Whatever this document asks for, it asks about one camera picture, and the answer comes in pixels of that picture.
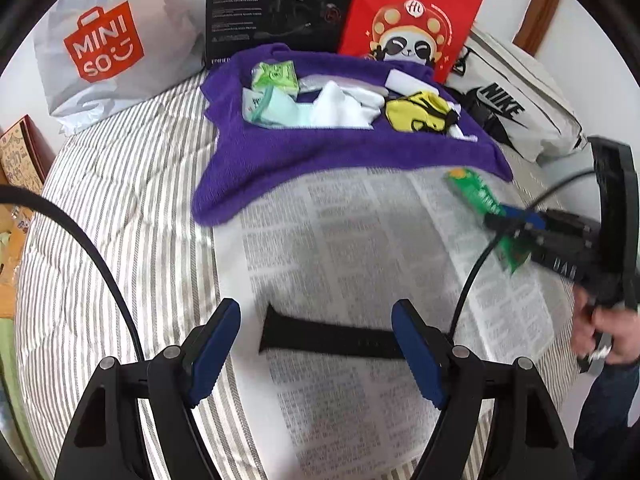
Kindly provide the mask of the person's right hand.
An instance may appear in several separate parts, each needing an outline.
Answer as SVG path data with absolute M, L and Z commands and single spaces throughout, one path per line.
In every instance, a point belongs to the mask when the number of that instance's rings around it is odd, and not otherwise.
M 611 365 L 631 364 L 639 359 L 640 322 L 636 311 L 595 307 L 587 312 L 589 295 L 578 285 L 573 286 L 574 313 L 572 349 L 576 356 L 584 358 L 596 348 L 594 334 L 609 334 L 613 338 L 612 350 L 605 358 Z

